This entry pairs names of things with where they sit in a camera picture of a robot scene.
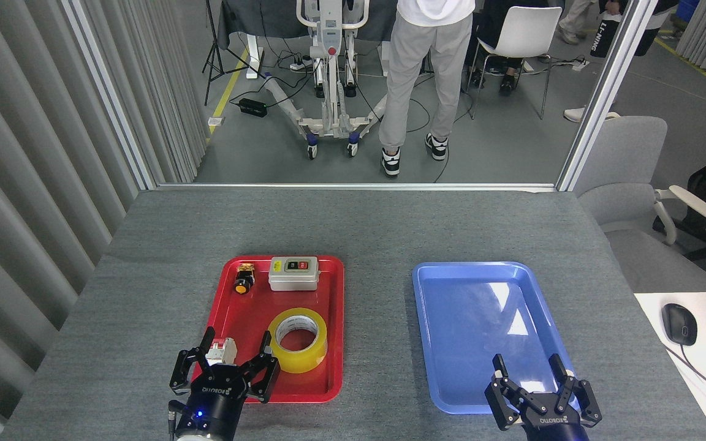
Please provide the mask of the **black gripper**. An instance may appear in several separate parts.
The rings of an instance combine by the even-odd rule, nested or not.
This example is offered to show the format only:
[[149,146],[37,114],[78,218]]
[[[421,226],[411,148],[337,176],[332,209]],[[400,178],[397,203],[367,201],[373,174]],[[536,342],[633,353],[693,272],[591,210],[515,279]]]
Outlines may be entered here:
[[[494,374],[485,389],[485,398],[499,430],[504,432],[513,424],[522,424],[527,440],[590,439],[583,426],[592,428],[599,424],[602,413],[591,383],[577,379],[565,368],[559,354],[549,358],[558,385],[554,407],[541,405],[532,393],[508,378],[502,354],[494,355],[492,363]],[[577,398],[579,412],[569,405],[571,396]],[[545,407],[547,412],[541,414],[541,407]]]
[[[213,327],[208,326],[198,346],[179,351],[169,380],[169,388],[177,396],[190,390],[189,374],[194,363],[201,366],[202,372],[210,371],[207,353],[215,334]],[[214,379],[201,374],[193,380],[179,419],[179,438],[233,438],[246,395],[261,404],[270,402],[281,372],[271,341],[271,332],[266,330],[258,354],[240,368],[214,364],[211,366]]]

